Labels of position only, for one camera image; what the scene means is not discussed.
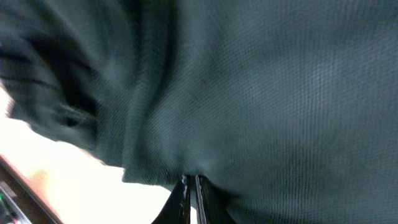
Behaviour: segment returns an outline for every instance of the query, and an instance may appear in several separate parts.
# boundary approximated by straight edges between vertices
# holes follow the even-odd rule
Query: dark green fabric
[[[398,1],[1,0],[12,116],[238,223],[398,223]]]

